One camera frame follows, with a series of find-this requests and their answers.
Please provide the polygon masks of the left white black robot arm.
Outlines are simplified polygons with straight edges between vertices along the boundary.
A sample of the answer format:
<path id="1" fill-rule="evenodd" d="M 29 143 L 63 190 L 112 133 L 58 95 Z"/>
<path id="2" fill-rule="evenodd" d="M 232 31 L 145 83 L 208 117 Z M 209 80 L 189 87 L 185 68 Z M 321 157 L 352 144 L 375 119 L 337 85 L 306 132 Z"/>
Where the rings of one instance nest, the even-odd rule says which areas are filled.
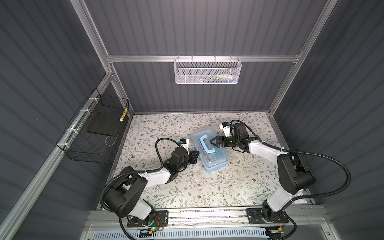
<path id="1" fill-rule="evenodd" d="M 141 198 L 144 190 L 171 183 L 180 172 L 196 164 L 199 155 L 198 151 L 189 152 L 184 147 L 177 147 L 161 169 L 139 171 L 132 167 L 124 168 L 103 188 L 100 196 L 101 206 L 115 213 L 120 219 L 134 217 L 142 224 L 150 225 L 154 221 L 156 210 Z"/>

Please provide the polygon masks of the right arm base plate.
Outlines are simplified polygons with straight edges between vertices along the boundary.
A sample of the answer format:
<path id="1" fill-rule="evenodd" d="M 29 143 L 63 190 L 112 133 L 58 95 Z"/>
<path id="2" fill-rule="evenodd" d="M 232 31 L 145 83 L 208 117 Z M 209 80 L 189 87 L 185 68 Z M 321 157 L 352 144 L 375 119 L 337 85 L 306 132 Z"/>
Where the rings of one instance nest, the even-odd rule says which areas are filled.
<path id="1" fill-rule="evenodd" d="M 247 208 L 246 215 L 250 224 L 286 224 L 288 218 L 282 211 L 271 212 L 266 208 Z"/>

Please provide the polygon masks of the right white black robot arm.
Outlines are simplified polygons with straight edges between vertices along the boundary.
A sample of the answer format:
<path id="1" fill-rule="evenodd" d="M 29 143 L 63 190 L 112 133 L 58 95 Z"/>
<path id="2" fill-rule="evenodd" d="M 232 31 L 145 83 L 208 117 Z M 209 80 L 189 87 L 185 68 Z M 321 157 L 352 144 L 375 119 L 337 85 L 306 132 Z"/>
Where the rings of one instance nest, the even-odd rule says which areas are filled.
<path id="1" fill-rule="evenodd" d="M 232 120 L 220 125 L 223 136 L 210 139 L 216 148 L 232 148 L 241 153 L 260 156 L 278 168 L 280 186 L 263 202 L 262 219 L 273 223 L 283 211 L 293 203 L 297 193 L 315 183 L 309 164 L 300 159 L 298 154 L 289 153 L 283 148 L 271 146 L 263 141 L 244 122 Z"/>

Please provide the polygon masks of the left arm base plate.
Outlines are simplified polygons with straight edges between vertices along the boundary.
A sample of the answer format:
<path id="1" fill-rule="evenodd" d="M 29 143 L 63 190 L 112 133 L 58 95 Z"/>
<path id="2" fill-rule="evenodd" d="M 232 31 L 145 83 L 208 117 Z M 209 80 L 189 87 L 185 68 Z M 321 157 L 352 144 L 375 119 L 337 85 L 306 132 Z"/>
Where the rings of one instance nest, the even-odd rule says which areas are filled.
<path id="1" fill-rule="evenodd" d="M 166 227 L 168 225 L 169 211 L 154 210 L 143 220 L 138 217 L 128 217 L 128 228 Z"/>

